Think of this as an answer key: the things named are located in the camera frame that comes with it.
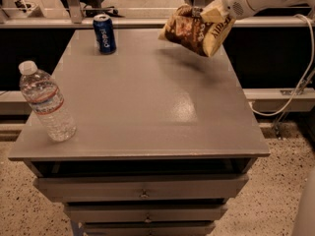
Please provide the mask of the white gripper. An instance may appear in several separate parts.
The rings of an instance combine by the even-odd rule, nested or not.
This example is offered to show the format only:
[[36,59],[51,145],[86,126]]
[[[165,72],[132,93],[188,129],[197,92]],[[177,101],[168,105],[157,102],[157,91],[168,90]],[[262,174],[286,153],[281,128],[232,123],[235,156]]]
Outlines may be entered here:
[[253,10],[247,0],[218,0],[203,8],[201,18],[207,23],[222,23],[226,17],[236,20],[253,15]]

